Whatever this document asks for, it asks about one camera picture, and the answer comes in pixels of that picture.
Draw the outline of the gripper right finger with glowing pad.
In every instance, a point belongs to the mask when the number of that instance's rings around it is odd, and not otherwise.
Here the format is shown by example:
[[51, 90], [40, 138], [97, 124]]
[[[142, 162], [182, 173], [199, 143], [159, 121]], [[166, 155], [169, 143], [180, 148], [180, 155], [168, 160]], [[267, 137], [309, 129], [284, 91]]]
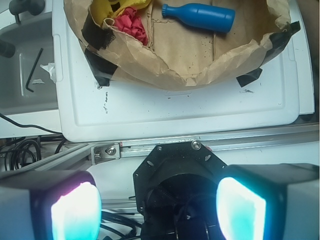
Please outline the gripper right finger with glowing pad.
[[320, 167], [232, 164], [223, 169], [216, 213], [227, 240], [318, 240]]

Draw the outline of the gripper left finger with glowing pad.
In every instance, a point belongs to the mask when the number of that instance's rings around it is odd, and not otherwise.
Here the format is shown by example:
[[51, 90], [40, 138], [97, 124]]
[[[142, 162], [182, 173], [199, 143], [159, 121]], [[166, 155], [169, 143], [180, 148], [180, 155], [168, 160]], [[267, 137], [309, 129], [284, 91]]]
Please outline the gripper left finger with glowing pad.
[[16, 170], [0, 174], [2, 240], [95, 240], [102, 200], [82, 170]]

